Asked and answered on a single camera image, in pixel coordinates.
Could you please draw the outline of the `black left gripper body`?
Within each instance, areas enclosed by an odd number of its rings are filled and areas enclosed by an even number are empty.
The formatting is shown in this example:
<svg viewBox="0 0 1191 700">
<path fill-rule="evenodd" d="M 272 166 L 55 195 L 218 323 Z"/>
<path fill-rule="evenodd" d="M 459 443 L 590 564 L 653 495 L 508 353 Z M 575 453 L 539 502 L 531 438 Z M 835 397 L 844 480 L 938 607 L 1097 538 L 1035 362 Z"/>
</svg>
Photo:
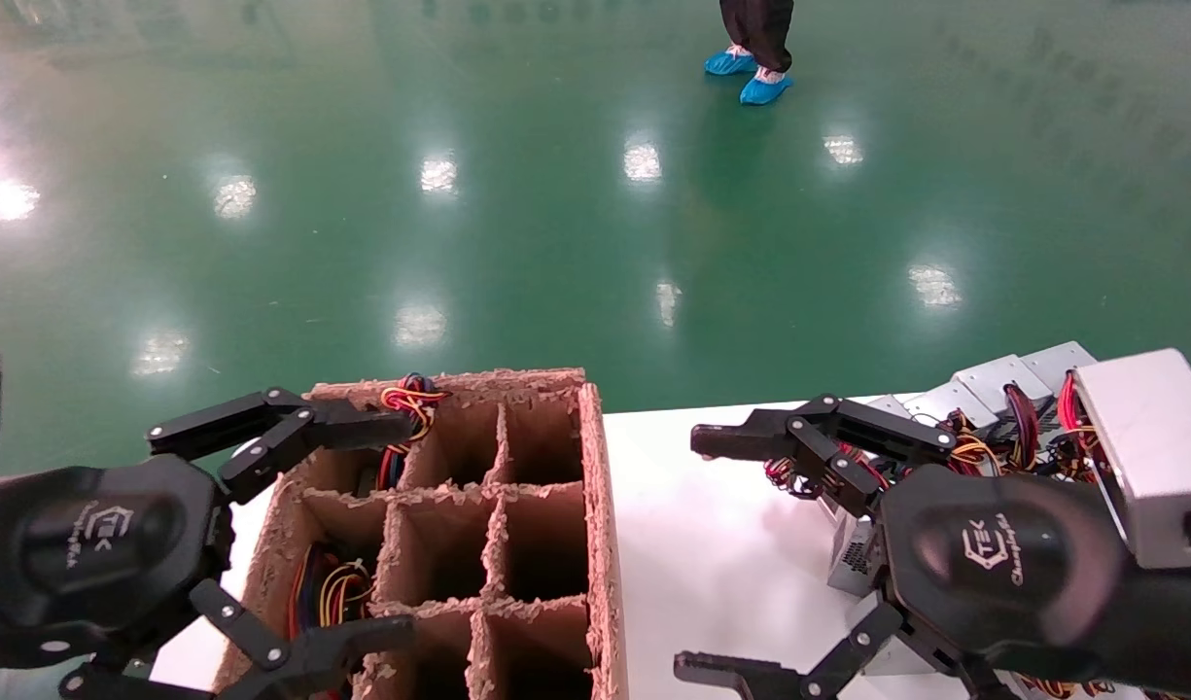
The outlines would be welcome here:
<svg viewBox="0 0 1191 700">
<path fill-rule="evenodd" d="M 230 565 L 227 498 L 169 455 L 0 477 L 0 669 L 154 650 Z"/>
</svg>

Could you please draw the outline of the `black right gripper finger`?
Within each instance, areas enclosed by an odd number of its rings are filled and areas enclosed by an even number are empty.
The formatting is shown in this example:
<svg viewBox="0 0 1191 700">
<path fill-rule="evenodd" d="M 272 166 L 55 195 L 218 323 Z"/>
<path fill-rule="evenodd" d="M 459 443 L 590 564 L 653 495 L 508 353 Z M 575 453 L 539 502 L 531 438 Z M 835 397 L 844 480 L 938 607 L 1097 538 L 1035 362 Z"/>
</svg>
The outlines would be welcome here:
<svg viewBox="0 0 1191 700">
<path fill-rule="evenodd" d="M 768 661 L 681 651 L 674 675 L 686 683 L 732 688 L 742 699 L 838 699 L 888 639 L 903 637 L 915 650 L 942 654 L 940 669 L 961 679 L 969 699 L 991 699 L 992 617 L 991 601 L 947 601 L 927 611 L 881 601 L 807 673 Z"/>
<path fill-rule="evenodd" d="M 759 462 L 792 496 L 827 495 L 855 518 L 875 513 L 894 485 L 881 465 L 902 475 L 947 465 L 956 446 L 958 436 L 942 427 L 830 394 L 791 410 L 753 410 L 741 425 L 700 424 L 691 431 L 697 455 Z"/>
</svg>

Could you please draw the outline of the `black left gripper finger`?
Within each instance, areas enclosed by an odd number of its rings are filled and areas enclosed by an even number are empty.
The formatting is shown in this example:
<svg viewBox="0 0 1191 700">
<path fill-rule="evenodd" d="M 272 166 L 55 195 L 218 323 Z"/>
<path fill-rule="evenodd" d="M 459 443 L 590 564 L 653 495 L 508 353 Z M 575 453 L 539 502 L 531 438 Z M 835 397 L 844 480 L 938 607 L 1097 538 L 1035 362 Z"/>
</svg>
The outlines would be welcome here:
<svg viewBox="0 0 1191 700">
<path fill-rule="evenodd" d="M 227 500 L 245 505 L 316 449 L 391 446 L 411 435 L 411 417 L 403 412 L 364 411 L 347 399 L 310 400 L 272 387 L 162 421 L 148 430 L 146 442 L 152 455 L 187 461 L 241 448 L 218 479 Z"/>
<path fill-rule="evenodd" d="M 364 655 L 409 646 L 414 639 L 413 615 L 368 617 L 333 626 L 318 626 L 283 642 L 245 610 L 214 580 L 202 580 L 188 594 L 191 606 L 207 617 L 233 646 L 241 648 L 252 669 L 218 694 L 199 688 L 146 681 L 91 661 L 66 675 L 62 699 L 308 699 L 336 690 Z"/>
</svg>

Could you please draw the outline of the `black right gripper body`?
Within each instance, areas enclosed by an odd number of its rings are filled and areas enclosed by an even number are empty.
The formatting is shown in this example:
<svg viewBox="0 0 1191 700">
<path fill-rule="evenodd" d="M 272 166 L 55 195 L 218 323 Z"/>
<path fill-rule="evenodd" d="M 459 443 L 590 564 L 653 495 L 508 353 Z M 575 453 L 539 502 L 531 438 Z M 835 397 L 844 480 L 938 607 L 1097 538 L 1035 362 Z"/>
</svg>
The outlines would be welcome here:
<svg viewBox="0 0 1191 700">
<path fill-rule="evenodd" d="M 881 498 L 893 596 L 949 660 L 1191 696 L 1191 569 L 1145 569 L 1093 485 L 939 465 Z"/>
</svg>

